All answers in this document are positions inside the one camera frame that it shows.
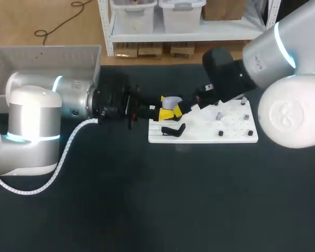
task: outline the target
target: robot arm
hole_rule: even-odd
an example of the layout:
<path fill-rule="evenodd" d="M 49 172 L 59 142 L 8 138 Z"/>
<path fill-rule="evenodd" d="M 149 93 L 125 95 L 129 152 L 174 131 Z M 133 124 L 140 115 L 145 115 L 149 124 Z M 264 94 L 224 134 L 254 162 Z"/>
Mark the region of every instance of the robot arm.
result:
<path fill-rule="evenodd" d="M 243 59 L 233 61 L 226 50 L 212 49 L 203 66 L 212 85 L 180 102 L 177 116 L 196 103 L 203 108 L 260 87 L 267 89 L 258 108 L 264 132 L 285 147 L 315 145 L 315 0 L 250 42 Z"/>

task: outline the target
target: black cable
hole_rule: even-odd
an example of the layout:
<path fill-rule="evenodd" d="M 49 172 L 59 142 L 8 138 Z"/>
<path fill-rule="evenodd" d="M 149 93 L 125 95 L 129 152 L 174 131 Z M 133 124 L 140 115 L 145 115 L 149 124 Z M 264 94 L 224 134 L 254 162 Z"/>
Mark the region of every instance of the black cable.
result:
<path fill-rule="evenodd" d="M 68 20 L 64 21 L 63 23 L 61 23 L 59 26 L 57 26 L 55 29 L 53 29 L 51 32 L 47 32 L 46 30 L 37 30 L 34 32 L 34 35 L 36 37 L 44 37 L 43 39 L 43 45 L 45 45 L 46 40 L 48 35 L 52 34 L 54 31 L 56 31 L 59 27 L 61 27 L 62 25 L 64 25 L 65 23 L 69 22 L 70 20 L 74 19 L 75 17 L 77 17 L 79 14 L 81 14 L 84 11 L 84 7 L 86 4 L 91 3 L 93 0 L 88 0 L 85 3 L 82 3 L 80 1 L 76 1 L 76 2 L 72 2 L 71 6 L 72 7 L 82 7 L 82 9 L 79 11 L 79 13 L 77 13 L 76 15 L 72 16 L 71 18 L 69 18 Z"/>

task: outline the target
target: cable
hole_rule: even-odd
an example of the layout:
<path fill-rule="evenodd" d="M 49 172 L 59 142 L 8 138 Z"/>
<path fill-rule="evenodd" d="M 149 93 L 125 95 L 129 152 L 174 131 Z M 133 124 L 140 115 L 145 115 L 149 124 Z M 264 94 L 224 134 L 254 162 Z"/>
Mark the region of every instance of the cable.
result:
<path fill-rule="evenodd" d="M 72 7 L 82 7 L 82 9 L 79 11 L 79 13 L 75 14 L 74 16 L 72 16 L 71 18 L 67 19 L 66 21 L 64 21 L 63 23 L 61 23 L 59 26 L 57 26 L 55 29 L 53 29 L 51 32 L 47 32 L 46 30 L 37 30 L 34 32 L 34 35 L 36 37 L 44 37 L 43 39 L 43 45 L 45 46 L 46 44 L 46 40 L 47 40 L 47 37 L 48 35 L 52 34 L 54 31 L 56 31 L 59 27 L 61 27 L 62 25 L 64 25 L 65 23 L 69 22 L 70 20 L 74 19 L 75 17 L 77 17 L 79 14 L 81 14 L 83 11 L 84 11 L 84 7 L 86 4 L 89 4 L 91 3 L 93 0 L 88 0 L 87 2 L 85 3 L 82 3 L 80 1 L 76 1 L 76 2 L 72 2 L 71 3 L 71 6 Z"/>
<path fill-rule="evenodd" d="M 67 156 L 67 153 L 69 151 L 69 148 L 70 148 L 70 145 L 74 139 L 74 137 L 76 136 L 76 134 L 78 133 L 78 131 L 83 128 L 84 126 L 88 125 L 88 124 L 91 124 L 91 123 L 98 123 L 98 119 L 88 119 L 88 120 L 85 120 L 84 122 L 80 123 L 74 130 L 73 132 L 71 133 L 70 137 L 69 137 L 69 140 L 67 142 L 67 144 L 65 145 L 65 148 L 64 148 L 64 151 L 63 151 L 63 154 L 62 154 L 62 157 L 61 159 L 59 160 L 58 162 L 58 165 L 55 169 L 55 172 L 53 173 L 53 175 L 51 176 L 51 178 L 49 179 L 49 181 L 42 187 L 40 187 L 39 189 L 36 189 L 36 190 L 33 190 L 33 191 L 21 191 L 21 190 L 17 190 L 17 189 L 14 189 L 12 187 L 10 187 L 9 185 L 7 185 L 5 182 L 3 182 L 1 179 L 0 179 L 0 185 L 9 190 L 10 192 L 12 193 L 15 193 L 15 194 L 20 194 L 20 195 L 34 195 L 34 194 L 38 194 L 40 192 L 43 192 L 45 189 L 47 189 L 54 181 L 55 181 L 55 178 L 57 177 L 59 171 L 61 170 L 62 168 L 62 165 L 64 163 L 64 160 Z"/>

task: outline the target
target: white shelf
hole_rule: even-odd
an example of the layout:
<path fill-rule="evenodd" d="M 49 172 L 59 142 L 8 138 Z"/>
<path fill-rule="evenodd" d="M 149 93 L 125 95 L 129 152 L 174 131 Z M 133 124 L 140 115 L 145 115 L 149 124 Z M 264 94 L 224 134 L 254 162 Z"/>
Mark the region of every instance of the white shelf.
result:
<path fill-rule="evenodd" d="M 154 12 L 154 32 L 152 34 L 124 34 L 117 22 L 115 13 L 111 19 L 112 42 L 168 42 L 168 41 L 213 41 L 213 40 L 251 40 L 262 34 L 266 27 L 258 16 L 252 1 L 249 1 L 241 20 L 204 21 L 201 18 L 197 33 L 166 34 L 163 13 L 160 7 Z"/>

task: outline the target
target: white spiral cable wrap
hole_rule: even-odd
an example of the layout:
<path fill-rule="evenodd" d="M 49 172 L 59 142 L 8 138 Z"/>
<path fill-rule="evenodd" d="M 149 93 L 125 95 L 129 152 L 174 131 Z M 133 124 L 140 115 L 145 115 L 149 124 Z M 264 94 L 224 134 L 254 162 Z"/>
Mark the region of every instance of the white spiral cable wrap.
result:
<path fill-rule="evenodd" d="M 74 137 L 76 136 L 76 134 L 78 133 L 78 131 L 83 128 L 84 126 L 88 125 L 88 124 L 91 124 L 91 123 L 98 123 L 98 119 L 88 119 L 88 120 L 85 120 L 84 122 L 80 123 L 74 130 L 73 132 L 71 133 L 70 137 L 69 137 L 69 140 L 67 142 L 67 144 L 65 145 L 65 148 L 64 148 L 64 151 L 63 151 L 63 154 L 62 154 L 62 157 L 61 159 L 59 160 L 58 162 L 58 165 L 55 169 L 55 172 L 53 173 L 53 175 L 51 176 L 51 178 L 49 179 L 49 181 L 42 187 L 40 187 L 39 189 L 36 189 L 36 190 L 33 190 L 33 191 L 21 191 L 21 190 L 17 190 L 17 189 L 14 189 L 12 187 L 10 187 L 9 185 L 7 185 L 6 183 L 4 183 L 1 179 L 0 179 L 0 185 L 11 191 L 12 193 L 15 193 L 15 194 L 20 194 L 20 195 L 34 195 L 34 194 L 38 194 L 40 192 L 43 192 L 45 189 L 47 189 L 54 181 L 55 181 L 55 178 L 57 177 L 59 171 L 61 170 L 62 168 L 62 165 L 64 163 L 64 160 L 67 156 L 67 153 L 69 151 L 69 148 L 70 148 L 70 145 L 74 139 Z"/>

